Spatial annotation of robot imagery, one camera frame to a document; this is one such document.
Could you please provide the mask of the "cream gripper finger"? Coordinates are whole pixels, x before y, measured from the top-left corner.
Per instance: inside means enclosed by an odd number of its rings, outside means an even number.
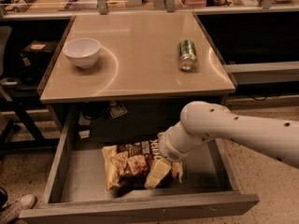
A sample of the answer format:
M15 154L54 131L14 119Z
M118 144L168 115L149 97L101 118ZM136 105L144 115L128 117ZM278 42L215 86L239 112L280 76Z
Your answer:
M146 189L155 189L171 170L171 163L165 159L155 160L145 182Z

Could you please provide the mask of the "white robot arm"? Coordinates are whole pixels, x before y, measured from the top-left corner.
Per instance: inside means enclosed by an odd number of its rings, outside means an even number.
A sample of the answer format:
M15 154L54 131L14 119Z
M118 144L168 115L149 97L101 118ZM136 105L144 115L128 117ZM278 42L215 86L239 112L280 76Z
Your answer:
M158 160L145 188L155 189L173 166L192 150L213 139L225 139L296 167L299 164L299 122L240 116L223 105L191 102L179 122L158 134Z

